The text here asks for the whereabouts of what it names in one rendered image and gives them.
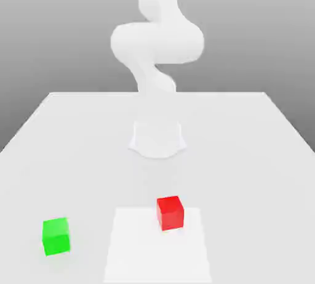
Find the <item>small green cube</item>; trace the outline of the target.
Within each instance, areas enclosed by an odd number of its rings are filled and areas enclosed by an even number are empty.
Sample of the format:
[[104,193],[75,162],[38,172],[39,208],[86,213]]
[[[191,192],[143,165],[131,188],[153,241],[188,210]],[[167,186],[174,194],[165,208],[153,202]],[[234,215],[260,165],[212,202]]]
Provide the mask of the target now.
[[70,252],[70,230],[66,217],[43,221],[42,245],[46,256]]

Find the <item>small red cube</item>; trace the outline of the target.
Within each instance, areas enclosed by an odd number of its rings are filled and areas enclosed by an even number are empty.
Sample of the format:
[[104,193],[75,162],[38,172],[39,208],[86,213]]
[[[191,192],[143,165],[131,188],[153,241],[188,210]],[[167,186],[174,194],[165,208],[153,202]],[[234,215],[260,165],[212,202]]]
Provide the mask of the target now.
[[156,213],[162,231],[180,229],[184,225],[185,210],[178,196],[158,198]]

